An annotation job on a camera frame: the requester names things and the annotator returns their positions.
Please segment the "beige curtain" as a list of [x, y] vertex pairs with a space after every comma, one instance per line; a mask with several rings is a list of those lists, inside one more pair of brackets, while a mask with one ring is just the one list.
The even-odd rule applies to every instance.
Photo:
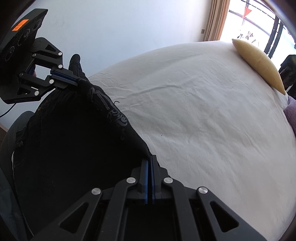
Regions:
[[212, 0], [203, 41], [218, 41], [225, 25], [230, 0]]

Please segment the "black bag at window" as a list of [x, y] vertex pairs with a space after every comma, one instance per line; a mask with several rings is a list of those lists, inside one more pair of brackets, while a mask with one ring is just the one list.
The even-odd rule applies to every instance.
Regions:
[[285, 58], [280, 65], [279, 73], [285, 90], [295, 84], [295, 55]]

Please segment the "red flag outside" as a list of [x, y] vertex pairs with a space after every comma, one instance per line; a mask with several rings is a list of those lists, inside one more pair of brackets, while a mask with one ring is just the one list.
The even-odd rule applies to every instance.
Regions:
[[249, 13], [251, 13], [251, 12], [252, 12], [252, 10], [249, 9], [249, 8], [246, 6], [246, 7], [244, 8], [244, 14], [243, 14], [242, 18], [245, 19], [246, 16], [247, 16]]

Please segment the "yellow cushion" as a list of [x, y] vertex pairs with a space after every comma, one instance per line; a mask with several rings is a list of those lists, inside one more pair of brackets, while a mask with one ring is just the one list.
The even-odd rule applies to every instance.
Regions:
[[280, 74], [267, 54], [241, 39], [232, 39], [232, 44], [244, 61], [269, 85], [281, 94], [286, 94]]

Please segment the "white bed sheet mattress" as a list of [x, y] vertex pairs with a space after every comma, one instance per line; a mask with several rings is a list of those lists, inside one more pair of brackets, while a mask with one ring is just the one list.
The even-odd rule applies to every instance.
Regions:
[[126, 115], [161, 166], [205, 186], [267, 240], [295, 216], [295, 134], [287, 96], [231, 43], [174, 45], [90, 78]]

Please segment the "purple cushion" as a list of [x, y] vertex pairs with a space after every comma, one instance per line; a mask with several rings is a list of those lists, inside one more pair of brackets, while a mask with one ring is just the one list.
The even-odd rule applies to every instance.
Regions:
[[288, 96], [288, 106], [283, 112], [296, 135], [296, 100], [293, 97]]

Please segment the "black denim pants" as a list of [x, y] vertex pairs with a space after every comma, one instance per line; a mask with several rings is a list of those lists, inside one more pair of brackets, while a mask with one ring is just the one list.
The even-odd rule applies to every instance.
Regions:
[[38, 233], [93, 188], [107, 189], [149, 160], [147, 144], [75, 54], [78, 85], [52, 91], [16, 136], [13, 172], [25, 222]]

